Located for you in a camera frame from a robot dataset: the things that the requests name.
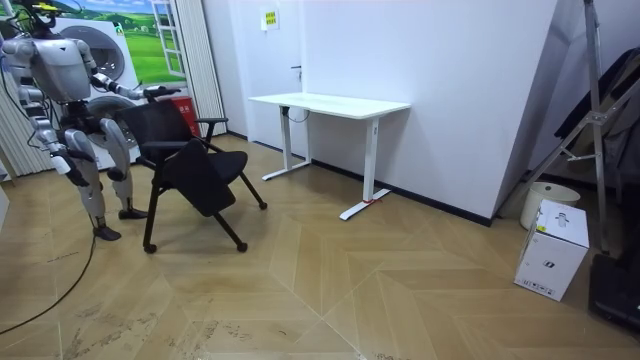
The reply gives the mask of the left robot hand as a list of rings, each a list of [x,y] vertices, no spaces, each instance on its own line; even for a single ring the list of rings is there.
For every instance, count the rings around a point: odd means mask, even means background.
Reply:
[[[173,95],[175,93],[179,93],[180,91],[180,88],[157,85],[145,88],[142,91],[142,94],[148,101],[154,101],[157,97]]]

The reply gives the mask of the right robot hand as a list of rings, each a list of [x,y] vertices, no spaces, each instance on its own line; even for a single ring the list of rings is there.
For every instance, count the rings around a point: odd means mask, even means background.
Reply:
[[[74,159],[94,163],[94,158],[82,151],[72,149],[58,149],[50,153],[51,161],[59,174],[65,175],[75,186],[87,187],[89,182],[83,177]]]

